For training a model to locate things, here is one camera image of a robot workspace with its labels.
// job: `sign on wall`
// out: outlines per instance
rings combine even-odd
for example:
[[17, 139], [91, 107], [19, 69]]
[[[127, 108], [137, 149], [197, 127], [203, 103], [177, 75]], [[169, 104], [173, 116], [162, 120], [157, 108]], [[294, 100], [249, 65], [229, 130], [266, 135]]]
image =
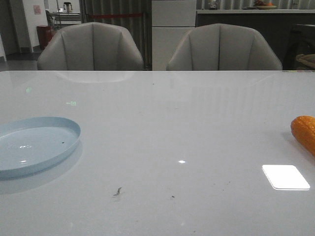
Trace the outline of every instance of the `sign on wall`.
[[33, 5], [33, 8], [34, 8], [34, 14], [40, 15], [40, 13], [41, 13], [40, 5]]

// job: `orange object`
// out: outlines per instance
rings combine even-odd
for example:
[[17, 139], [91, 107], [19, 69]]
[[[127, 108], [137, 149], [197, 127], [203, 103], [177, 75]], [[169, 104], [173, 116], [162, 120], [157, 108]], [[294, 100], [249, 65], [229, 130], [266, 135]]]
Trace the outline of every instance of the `orange object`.
[[291, 132], [296, 140], [315, 156], [315, 118], [297, 117], [291, 123]]

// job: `white cabinet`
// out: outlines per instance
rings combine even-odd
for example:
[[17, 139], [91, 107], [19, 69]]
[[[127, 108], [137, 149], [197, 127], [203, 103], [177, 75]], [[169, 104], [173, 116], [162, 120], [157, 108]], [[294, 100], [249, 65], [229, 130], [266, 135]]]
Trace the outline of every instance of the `white cabinet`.
[[166, 70], [182, 38], [195, 26], [196, 0], [152, 1], [152, 70]]

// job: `tabletop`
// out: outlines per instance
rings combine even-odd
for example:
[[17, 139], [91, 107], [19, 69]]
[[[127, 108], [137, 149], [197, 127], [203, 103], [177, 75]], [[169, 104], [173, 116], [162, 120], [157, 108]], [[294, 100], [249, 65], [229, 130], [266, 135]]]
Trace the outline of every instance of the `tabletop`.
[[[313, 236], [315, 159], [290, 123], [315, 116], [314, 87], [314, 72], [1, 72], [0, 125], [63, 117], [81, 136], [0, 180], [0, 235]], [[275, 189], [263, 165], [310, 188]]]

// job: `door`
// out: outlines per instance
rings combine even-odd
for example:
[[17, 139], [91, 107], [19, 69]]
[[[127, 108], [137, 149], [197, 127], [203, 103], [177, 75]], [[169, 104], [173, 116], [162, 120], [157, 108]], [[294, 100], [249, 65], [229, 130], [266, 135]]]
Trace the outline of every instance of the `door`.
[[19, 52], [10, 0], [0, 0], [0, 32], [5, 54]]

